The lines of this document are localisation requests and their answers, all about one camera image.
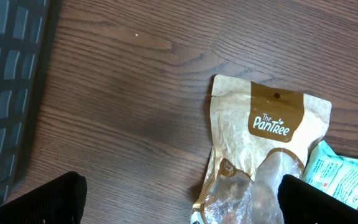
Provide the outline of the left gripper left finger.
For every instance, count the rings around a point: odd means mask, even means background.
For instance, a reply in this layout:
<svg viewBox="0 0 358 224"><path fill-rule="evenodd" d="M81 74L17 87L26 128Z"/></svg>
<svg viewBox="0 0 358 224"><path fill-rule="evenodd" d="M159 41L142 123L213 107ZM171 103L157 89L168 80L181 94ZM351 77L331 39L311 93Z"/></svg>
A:
<svg viewBox="0 0 358 224"><path fill-rule="evenodd" d="M86 178L70 171L0 207L0 224L80 224Z"/></svg>

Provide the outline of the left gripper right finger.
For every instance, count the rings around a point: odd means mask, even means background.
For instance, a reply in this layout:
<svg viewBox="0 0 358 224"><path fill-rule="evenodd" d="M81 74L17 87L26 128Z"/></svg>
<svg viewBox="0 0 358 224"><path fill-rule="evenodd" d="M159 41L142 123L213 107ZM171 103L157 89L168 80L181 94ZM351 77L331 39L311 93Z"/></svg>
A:
<svg viewBox="0 0 358 224"><path fill-rule="evenodd" d="M292 175L284 175L278 202L285 224L358 224L358 211Z"/></svg>

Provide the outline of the teal snack packet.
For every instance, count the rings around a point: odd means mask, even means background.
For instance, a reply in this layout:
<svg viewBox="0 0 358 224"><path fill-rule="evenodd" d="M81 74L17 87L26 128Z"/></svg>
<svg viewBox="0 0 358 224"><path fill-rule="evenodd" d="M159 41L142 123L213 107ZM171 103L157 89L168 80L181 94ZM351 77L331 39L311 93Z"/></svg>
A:
<svg viewBox="0 0 358 224"><path fill-rule="evenodd" d="M302 180L358 208L358 159L337 155L326 141L319 142L312 150Z"/></svg>

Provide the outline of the brown Pantree snack bag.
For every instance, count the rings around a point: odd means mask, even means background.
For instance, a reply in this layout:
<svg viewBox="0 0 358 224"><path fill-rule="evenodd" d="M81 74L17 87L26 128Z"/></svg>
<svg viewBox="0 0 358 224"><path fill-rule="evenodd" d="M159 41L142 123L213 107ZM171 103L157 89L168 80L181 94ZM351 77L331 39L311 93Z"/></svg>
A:
<svg viewBox="0 0 358 224"><path fill-rule="evenodd" d="M304 93L216 75L213 146L192 223L283 223L278 188L300 178L325 136L332 104Z"/></svg>

